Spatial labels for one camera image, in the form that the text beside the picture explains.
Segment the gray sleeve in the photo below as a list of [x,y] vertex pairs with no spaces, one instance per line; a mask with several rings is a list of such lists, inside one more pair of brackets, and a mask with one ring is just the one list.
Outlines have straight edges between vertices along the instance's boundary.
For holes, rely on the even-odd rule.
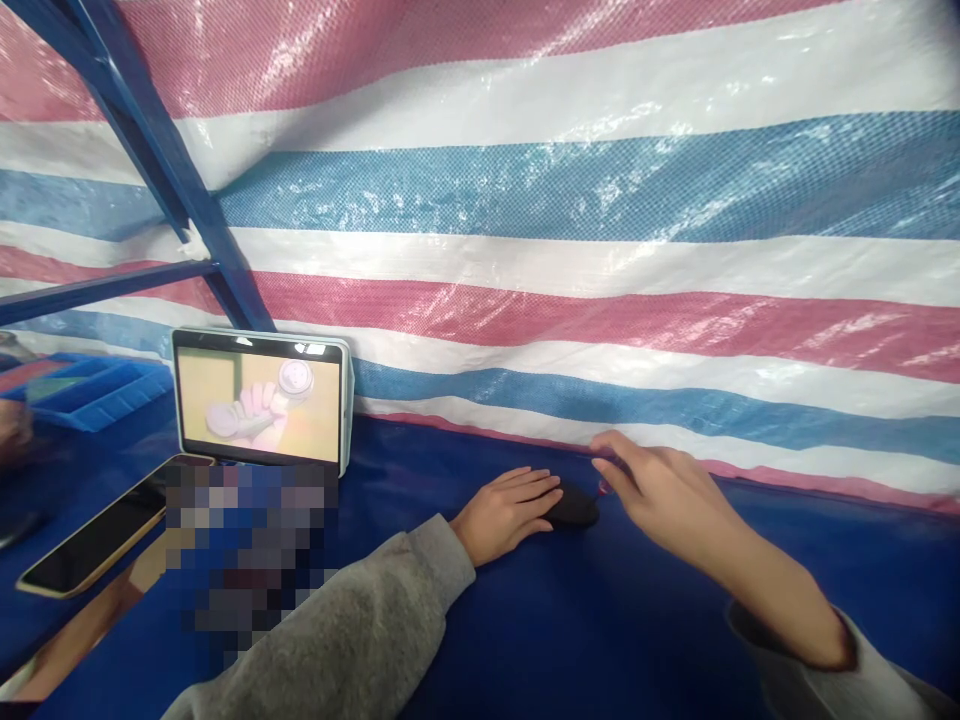
[[164,720],[393,717],[475,577],[437,515],[336,573],[223,674],[187,688]]
[[931,685],[888,662],[837,610],[856,651],[849,672],[806,666],[737,602],[727,621],[760,670],[767,705],[779,720],[941,720],[960,717],[957,705]]

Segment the tablet screen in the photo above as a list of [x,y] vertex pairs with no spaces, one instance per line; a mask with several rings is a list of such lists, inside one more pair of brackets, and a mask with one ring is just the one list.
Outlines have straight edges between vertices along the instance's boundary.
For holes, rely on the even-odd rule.
[[177,330],[174,356],[185,451],[339,463],[339,347]]

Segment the blue crate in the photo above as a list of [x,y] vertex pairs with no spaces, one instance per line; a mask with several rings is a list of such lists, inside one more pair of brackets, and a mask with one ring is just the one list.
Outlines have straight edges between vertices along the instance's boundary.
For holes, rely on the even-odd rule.
[[[46,359],[71,364],[45,378],[85,378],[30,406],[37,419],[53,425],[97,432],[173,388],[169,368],[155,362],[75,353]],[[23,402],[26,394],[27,386],[21,385],[2,397]]]

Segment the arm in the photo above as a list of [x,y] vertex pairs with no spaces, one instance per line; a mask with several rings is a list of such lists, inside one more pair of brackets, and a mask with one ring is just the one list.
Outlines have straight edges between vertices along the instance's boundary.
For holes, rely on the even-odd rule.
[[560,499],[549,475],[501,475],[450,524],[437,515],[387,540],[220,676],[187,688],[164,720],[395,716],[430,666],[474,567],[552,529],[539,518]]
[[954,717],[942,693],[888,663],[830,605],[813,576],[755,533],[709,473],[667,448],[640,448],[616,431],[591,447],[612,450],[630,470],[594,466],[651,540],[712,577],[734,597],[728,619],[756,661],[778,717]]

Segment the phone screen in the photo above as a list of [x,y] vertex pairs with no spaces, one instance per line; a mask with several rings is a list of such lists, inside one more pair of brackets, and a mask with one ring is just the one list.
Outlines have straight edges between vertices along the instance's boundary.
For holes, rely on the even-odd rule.
[[[178,463],[177,456],[168,461]],[[37,565],[21,582],[55,593],[68,593],[94,573],[127,540],[166,507],[166,489],[154,471],[119,500],[80,528]]]

